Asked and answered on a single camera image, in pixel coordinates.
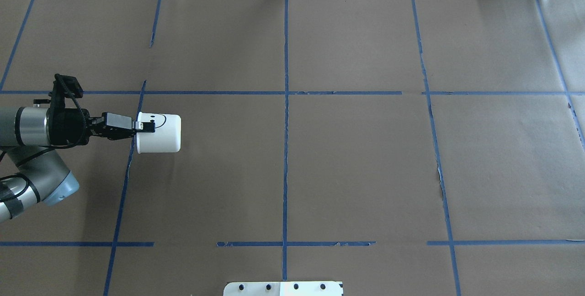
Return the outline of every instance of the robotic arm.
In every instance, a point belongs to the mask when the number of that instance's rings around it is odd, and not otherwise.
[[[136,136],[138,153],[178,152],[181,148],[181,118],[177,115],[140,113],[138,121],[110,112],[90,117],[77,102],[83,97],[77,79],[60,74],[55,75],[48,96],[50,100],[35,100],[34,107],[0,107],[2,157],[7,154],[19,169],[0,178],[0,222],[41,201],[55,205],[79,189],[56,149],[86,145],[90,136],[109,140]],[[65,98],[75,108],[66,108]]]

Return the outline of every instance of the metal bracket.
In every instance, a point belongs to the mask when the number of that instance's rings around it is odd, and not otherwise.
[[[223,296],[343,296],[337,281],[228,283]]]

